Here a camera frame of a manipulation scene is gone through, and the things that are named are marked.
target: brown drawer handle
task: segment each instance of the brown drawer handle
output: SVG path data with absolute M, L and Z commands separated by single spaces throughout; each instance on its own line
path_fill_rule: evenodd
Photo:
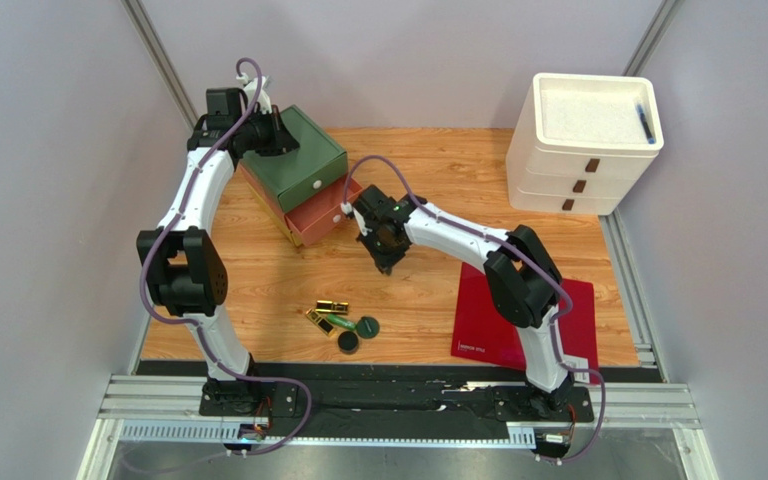
M 594 173 L 597 171 L 597 167 L 600 165 L 599 158 L 592 158 L 588 161 L 588 165 L 585 166 L 585 171 L 588 173 Z

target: green cabinet top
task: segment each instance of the green cabinet top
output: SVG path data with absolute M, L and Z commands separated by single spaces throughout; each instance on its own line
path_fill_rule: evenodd
M 297 106 L 281 111 L 281 118 L 301 147 L 276 157 L 248 152 L 241 162 L 286 213 L 345 175 L 348 156 Z

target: red book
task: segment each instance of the red book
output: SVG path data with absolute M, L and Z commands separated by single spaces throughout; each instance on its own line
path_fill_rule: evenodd
M 562 287 L 573 300 L 573 310 L 559 318 L 561 344 L 568 360 L 577 366 L 597 368 L 597 330 L 594 319 L 594 286 L 587 282 L 564 280 Z M 492 363 L 515 370 L 526 370 L 526 359 L 514 325 L 497 313 L 484 273 L 461 265 L 452 356 Z M 587 381 L 577 375 L 578 381 Z

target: wooden tabletop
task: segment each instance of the wooden tabletop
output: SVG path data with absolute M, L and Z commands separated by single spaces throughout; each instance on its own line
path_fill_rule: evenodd
M 602 365 L 637 365 L 609 254 L 596 216 L 514 210 L 508 204 L 505 153 L 511 130 L 331 129 L 349 164 L 367 154 L 389 157 L 413 190 L 443 210 L 495 228 L 532 227 L 564 278 L 594 284 Z M 381 162 L 355 178 L 399 199 L 404 189 Z M 240 341 L 260 361 L 475 363 L 450 356 L 461 264 L 412 247 L 385 276 L 343 222 L 325 239 L 296 249 L 255 203 L 241 175 L 221 198 L 212 239 L 227 267 L 227 309 Z M 317 299 L 351 304 L 349 318 L 372 315 L 381 333 L 354 355 L 340 353 L 304 318 Z M 201 358 L 183 327 L 152 322 L 143 358 Z

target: white drawer unit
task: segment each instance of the white drawer unit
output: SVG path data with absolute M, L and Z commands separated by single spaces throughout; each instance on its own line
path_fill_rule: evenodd
M 509 202 L 608 215 L 663 143 L 648 80 L 539 73 L 506 156 Z

